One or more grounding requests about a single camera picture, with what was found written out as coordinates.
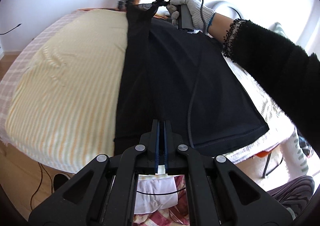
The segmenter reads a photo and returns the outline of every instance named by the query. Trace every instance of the white fabric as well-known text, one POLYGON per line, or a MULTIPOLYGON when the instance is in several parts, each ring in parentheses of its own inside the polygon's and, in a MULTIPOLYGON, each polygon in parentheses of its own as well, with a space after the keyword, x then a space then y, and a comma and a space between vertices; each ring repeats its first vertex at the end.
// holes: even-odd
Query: white fabric
MULTIPOLYGON (((163 194, 177 191, 174 176, 165 174, 164 165, 159 166, 158 173, 139 176, 137 191, 143 193, 163 194)), ((178 204, 178 193, 170 195, 145 195, 137 192, 134 214, 148 214, 178 204)))
POLYGON ((292 136, 280 145, 280 148, 290 175, 290 181, 308 173, 307 158, 299 145, 296 128, 292 136))
POLYGON ((231 162, 239 163, 261 151, 271 150, 290 138, 294 125, 250 74, 229 58, 225 60, 270 128, 252 144, 225 154, 231 162))

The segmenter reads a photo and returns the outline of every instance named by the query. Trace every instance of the silver screw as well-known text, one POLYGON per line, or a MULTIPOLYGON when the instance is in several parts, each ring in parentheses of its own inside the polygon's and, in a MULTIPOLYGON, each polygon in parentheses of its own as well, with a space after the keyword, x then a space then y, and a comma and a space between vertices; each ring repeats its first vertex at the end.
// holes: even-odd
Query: silver screw
POLYGON ((135 148, 137 151, 143 151, 143 150, 145 150, 146 147, 143 144, 138 144, 138 145, 136 145, 135 148))
POLYGON ((185 145, 185 144, 180 144, 180 145, 178 146, 178 149, 179 149, 180 151, 187 151, 187 150, 188 150, 188 146, 185 145))
POLYGON ((216 157, 217 162, 224 163, 227 159, 224 155, 219 155, 216 157))
POLYGON ((100 154, 97 156, 97 161, 98 162, 104 162, 105 160, 107 160, 107 156, 105 154, 100 154))

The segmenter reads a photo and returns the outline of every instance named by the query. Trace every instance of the black sleeve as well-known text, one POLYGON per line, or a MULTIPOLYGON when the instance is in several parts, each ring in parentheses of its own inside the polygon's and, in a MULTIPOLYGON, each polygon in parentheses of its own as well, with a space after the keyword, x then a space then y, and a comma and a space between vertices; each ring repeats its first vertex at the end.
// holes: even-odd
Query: black sleeve
POLYGON ((237 19, 230 27, 223 54, 250 73, 310 144, 320 147, 317 56, 251 21, 237 19))

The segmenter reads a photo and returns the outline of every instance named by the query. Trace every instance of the red patterned fabric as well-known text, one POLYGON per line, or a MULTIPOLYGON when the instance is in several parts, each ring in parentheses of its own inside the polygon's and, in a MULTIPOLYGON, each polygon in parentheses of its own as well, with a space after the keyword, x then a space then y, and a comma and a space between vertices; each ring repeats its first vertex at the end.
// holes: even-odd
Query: red patterned fabric
MULTIPOLYGON (((184 175, 175 178, 177 190, 186 187, 184 175)), ((158 210, 152 214, 136 214, 134 226, 179 226, 189 225, 186 190, 178 192, 178 204, 168 209, 158 210)))

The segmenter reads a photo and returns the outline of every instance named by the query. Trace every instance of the white towel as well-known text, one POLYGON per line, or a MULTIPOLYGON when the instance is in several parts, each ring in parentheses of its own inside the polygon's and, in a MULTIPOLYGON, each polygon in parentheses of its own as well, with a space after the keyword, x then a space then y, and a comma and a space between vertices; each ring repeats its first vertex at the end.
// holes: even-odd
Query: white towel
MULTIPOLYGON (((140 176, 137 191, 151 194, 164 194, 177 191, 173 176, 164 172, 164 166, 159 166, 158 174, 140 176)), ((145 195, 137 192, 134 214, 149 214, 157 210, 173 207, 178 204, 178 194, 145 195)))

